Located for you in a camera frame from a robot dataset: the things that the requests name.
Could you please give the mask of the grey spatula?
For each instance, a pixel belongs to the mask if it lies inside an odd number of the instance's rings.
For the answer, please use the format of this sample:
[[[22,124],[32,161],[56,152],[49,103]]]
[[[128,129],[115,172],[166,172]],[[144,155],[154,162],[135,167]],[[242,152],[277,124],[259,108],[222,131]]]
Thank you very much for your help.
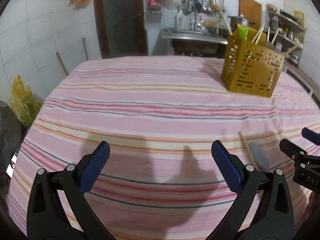
[[[260,171],[268,172],[270,169],[270,161],[265,151],[255,142],[249,142],[248,146],[254,166]]]

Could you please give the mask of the green frog handle knife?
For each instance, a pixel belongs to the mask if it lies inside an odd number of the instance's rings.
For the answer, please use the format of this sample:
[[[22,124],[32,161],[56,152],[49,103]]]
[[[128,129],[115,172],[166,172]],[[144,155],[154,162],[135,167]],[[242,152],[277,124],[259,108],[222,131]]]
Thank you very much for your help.
[[[239,39],[247,41],[249,29],[244,25],[238,24],[235,33]]]

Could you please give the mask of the yellow perforated utensil holder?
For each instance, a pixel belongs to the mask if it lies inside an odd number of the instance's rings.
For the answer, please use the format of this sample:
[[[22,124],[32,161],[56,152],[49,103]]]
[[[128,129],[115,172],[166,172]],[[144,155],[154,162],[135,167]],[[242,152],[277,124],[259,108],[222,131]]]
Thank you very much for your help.
[[[236,31],[228,38],[221,81],[230,92],[270,98],[283,68],[285,56],[264,46],[265,39],[252,41],[255,32],[246,39]]]

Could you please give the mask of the dark grey bag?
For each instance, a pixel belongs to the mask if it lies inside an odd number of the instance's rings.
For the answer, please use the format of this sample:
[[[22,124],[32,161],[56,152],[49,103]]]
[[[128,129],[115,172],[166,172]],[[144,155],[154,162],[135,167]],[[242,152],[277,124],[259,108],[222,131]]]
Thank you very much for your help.
[[[21,123],[4,101],[1,101],[1,178],[22,143]]]

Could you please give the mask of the yellow plastic bag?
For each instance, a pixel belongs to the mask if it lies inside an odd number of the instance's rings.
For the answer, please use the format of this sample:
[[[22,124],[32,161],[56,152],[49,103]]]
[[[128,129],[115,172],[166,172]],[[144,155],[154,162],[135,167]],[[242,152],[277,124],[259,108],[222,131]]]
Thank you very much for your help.
[[[29,85],[25,85],[21,76],[15,77],[9,105],[21,125],[28,128],[36,119],[43,101],[36,98]]]

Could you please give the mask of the pink striped tablecloth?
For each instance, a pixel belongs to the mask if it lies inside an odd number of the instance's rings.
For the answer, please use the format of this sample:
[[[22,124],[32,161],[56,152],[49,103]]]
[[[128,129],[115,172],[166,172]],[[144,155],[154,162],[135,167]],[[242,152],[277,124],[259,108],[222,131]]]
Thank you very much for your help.
[[[236,197],[212,159],[212,142],[247,164],[245,138],[265,151],[270,170],[284,171],[300,228],[310,191],[293,182],[293,161],[279,142],[318,155],[301,131],[319,131],[319,107],[286,73],[270,98],[231,93],[222,67],[219,59],[182,56],[80,64],[45,99],[22,142],[9,188],[12,220],[26,230],[39,168],[63,170],[106,141],[111,156],[85,197],[114,237],[205,239]]]

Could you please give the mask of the steel cooking pot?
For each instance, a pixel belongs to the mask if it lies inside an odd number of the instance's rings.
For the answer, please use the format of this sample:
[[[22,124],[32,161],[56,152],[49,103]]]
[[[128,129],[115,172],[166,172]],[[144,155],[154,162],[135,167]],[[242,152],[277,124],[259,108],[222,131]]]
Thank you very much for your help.
[[[248,19],[244,18],[243,15],[240,16],[228,16],[230,19],[230,26],[232,29],[237,29],[238,25],[243,25],[245,27],[250,27],[253,22],[249,21]]]

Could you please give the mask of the steel sink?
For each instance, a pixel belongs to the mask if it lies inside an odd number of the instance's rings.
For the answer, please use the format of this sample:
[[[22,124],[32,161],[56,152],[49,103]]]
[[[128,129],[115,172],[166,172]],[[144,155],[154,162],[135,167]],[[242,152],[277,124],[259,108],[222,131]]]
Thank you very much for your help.
[[[228,41],[223,37],[215,37],[206,31],[191,31],[191,30],[162,30],[161,37],[169,40],[187,40],[200,41],[207,43],[217,43],[226,45]]]

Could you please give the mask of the rectangular wooden cutting board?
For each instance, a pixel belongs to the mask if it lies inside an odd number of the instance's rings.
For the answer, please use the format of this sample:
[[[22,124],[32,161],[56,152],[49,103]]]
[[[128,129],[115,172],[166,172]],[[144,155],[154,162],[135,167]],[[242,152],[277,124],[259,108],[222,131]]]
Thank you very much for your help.
[[[262,20],[262,4],[255,0],[239,0],[239,14],[251,22],[251,27],[259,29]]]

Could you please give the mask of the wooden chopstick in holder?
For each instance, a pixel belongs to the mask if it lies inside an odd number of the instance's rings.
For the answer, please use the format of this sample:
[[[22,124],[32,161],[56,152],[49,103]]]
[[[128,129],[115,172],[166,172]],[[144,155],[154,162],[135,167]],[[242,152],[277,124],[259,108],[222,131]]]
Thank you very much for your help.
[[[220,15],[221,15],[221,17],[222,17],[222,19],[223,19],[226,27],[227,27],[229,36],[232,36],[233,33],[232,33],[232,30],[231,30],[231,27],[230,27],[230,25],[229,25],[229,23],[228,23],[228,21],[227,21],[227,19],[226,19],[226,17],[225,17],[225,14],[224,14],[224,12],[223,12],[222,10],[220,10]]]

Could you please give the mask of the dark wooden glass door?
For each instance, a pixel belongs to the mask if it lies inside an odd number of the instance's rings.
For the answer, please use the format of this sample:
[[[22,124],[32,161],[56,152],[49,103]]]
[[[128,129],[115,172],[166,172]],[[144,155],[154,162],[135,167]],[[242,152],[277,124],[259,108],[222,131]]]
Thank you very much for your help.
[[[143,0],[93,0],[101,57],[146,56]]]

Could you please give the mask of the corner wall shelf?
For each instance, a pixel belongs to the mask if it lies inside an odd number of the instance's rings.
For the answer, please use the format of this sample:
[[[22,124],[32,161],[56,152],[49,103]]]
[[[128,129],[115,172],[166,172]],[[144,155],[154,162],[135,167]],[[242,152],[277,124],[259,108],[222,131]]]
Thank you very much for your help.
[[[287,52],[292,47],[297,46],[293,52],[287,55],[287,59],[298,67],[304,50],[306,29],[300,26],[297,20],[293,19],[293,16],[284,14],[282,11],[266,9],[265,23],[267,27],[270,27],[273,36],[276,34],[277,29],[280,29],[275,43],[282,45],[282,52]]]

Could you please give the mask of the yellow wall sticker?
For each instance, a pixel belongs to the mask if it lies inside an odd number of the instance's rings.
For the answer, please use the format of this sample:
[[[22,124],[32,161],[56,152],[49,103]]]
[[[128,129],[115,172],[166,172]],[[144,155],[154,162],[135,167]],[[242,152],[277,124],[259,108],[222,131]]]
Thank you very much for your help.
[[[302,27],[305,28],[305,15],[303,12],[298,10],[294,11],[294,18],[297,20],[297,23]]]

